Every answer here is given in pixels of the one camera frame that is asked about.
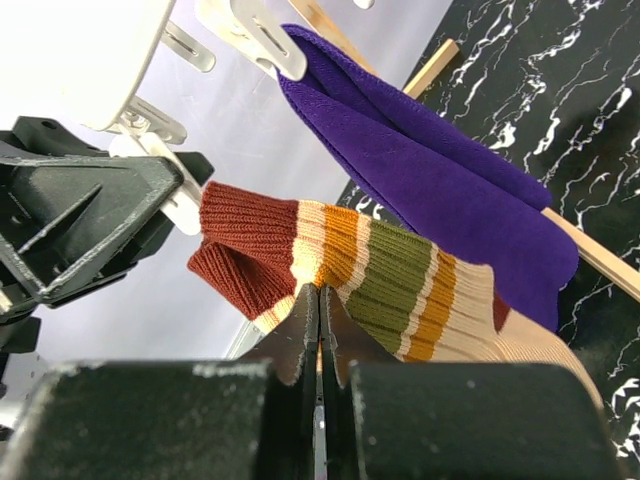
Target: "white wall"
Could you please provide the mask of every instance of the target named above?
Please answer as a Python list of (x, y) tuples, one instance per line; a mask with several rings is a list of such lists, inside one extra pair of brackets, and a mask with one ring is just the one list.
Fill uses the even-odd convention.
[[(3, 1), (5, 21), (15, 1), (31, 0)], [(378, 0), (368, 11), (350, 0), (320, 3), (381, 77), (400, 86), (451, 1)], [(178, 0), (172, 19), (216, 54), (216, 67), (200, 74), (160, 46), (139, 96), (186, 126), (189, 137), (181, 148), (204, 153), (216, 180), (282, 198), (335, 202), (346, 174), (290, 110), (276, 83), (197, 23), (193, 4)], [(267, 4), (282, 22), (301, 22), (286, 0)], [(108, 134), (74, 125), (52, 105), (16, 102), (11, 92), (0, 92), (0, 101), (0, 128), (11, 128), (18, 115), (50, 116), (96, 146), (109, 143)], [(199, 242), (174, 232), (124, 281), (58, 310), (40, 308), (38, 352), (49, 362), (224, 356), (246, 321), (187, 271)]]

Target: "white clip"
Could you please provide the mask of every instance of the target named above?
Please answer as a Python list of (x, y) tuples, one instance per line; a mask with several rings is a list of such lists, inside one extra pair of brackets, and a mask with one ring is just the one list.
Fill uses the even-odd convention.
[(277, 71), (291, 80), (304, 77), (304, 53), (262, 0), (198, 0), (196, 18), (272, 78)]
[(77, 19), (67, 20), (54, 39), (63, 65), (60, 92), (79, 123), (117, 131), (114, 125), (125, 122), (138, 133), (155, 132), (169, 143), (185, 140), (180, 123), (135, 96), (159, 42), (200, 71), (215, 64), (210, 51), (169, 20), (175, 2), (72, 0), (73, 10), (65, 7)]
[(164, 157), (178, 167), (184, 176), (184, 183), (162, 205), (160, 210), (186, 235), (200, 233), (200, 204), (202, 190), (193, 176), (176, 155), (155, 133), (145, 133), (139, 137), (128, 135), (122, 126), (123, 135), (116, 135), (109, 145), (112, 157)]

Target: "purple towel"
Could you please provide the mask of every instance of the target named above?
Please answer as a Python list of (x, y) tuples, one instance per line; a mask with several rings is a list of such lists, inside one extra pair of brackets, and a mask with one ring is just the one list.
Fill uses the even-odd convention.
[(445, 251), (491, 265), (503, 300), (555, 331), (578, 250), (540, 214), (549, 192), (315, 33), (285, 29), (308, 70), (280, 86), (355, 182)]

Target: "white plastic mount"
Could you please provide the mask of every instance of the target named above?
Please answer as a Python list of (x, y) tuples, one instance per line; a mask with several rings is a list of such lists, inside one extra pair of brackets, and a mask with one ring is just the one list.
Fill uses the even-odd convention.
[(300, 80), (307, 59), (262, 0), (197, 0), (196, 18), (272, 78)]
[(210, 51), (169, 21), (175, 1), (62, 1), (73, 7), (73, 18), (55, 38), (64, 62), (60, 93), (75, 120), (114, 131), (122, 118), (139, 132), (156, 132), (169, 143), (184, 141), (182, 125), (135, 96), (161, 41), (200, 71), (215, 64)]

